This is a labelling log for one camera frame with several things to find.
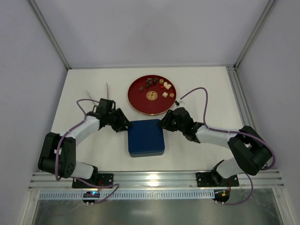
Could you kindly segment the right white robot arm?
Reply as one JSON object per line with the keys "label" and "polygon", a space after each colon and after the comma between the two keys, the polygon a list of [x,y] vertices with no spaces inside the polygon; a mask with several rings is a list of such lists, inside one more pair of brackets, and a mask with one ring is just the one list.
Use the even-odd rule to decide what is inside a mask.
{"label": "right white robot arm", "polygon": [[209,180],[216,186],[224,185],[237,174],[257,175],[273,157],[265,141],[250,126],[236,131],[209,128],[194,121],[183,107],[168,110],[158,125],[167,131],[180,131],[188,141],[213,144],[231,151],[232,158],[220,161],[209,172]]}

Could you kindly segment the metal serving tongs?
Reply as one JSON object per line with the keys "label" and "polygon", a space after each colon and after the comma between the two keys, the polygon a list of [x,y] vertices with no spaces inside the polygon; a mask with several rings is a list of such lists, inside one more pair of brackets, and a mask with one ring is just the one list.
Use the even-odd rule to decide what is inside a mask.
{"label": "metal serving tongs", "polygon": [[100,88],[92,88],[86,90],[90,100],[99,101],[101,98],[110,99],[110,86],[109,83],[101,85]]}

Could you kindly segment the blue box lid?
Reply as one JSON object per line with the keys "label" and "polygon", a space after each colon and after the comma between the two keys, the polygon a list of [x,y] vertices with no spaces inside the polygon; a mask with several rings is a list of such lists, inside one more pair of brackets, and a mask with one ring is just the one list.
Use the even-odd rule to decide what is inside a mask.
{"label": "blue box lid", "polygon": [[128,128],[128,152],[154,152],[165,150],[164,134],[159,119],[131,121]]}

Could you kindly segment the blue chocolate box with tray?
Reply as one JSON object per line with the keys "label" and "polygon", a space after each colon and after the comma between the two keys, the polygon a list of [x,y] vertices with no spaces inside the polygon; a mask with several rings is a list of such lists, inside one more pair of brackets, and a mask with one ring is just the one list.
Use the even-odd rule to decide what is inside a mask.
{"label": "blue chocolate box with tray", "polygon": [[138,153],[129,153],[129,155],[133,158],[138,158],[138,157],[152,157],[152,156],[161,156],[164,154],[163,151],[154,151],[154,152],[138,152]]}

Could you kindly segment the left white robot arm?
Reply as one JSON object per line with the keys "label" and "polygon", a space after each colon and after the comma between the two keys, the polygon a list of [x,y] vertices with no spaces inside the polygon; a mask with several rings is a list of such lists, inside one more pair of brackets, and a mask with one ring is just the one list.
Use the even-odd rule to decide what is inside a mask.
{"label": "left white robot arm", "polygon": [[45,136],[37,166],[39,170],[53,174],[56,181],[72,178],[74,182],[99,188],[97,167],[76,160],[77,146],[105,126],[110,126],[116,133],[132,127],[123,111],[116,108],[115,101],[102,98],[94,103],[91,111],[83,113],[81,122],[66,132],[50,132]]}

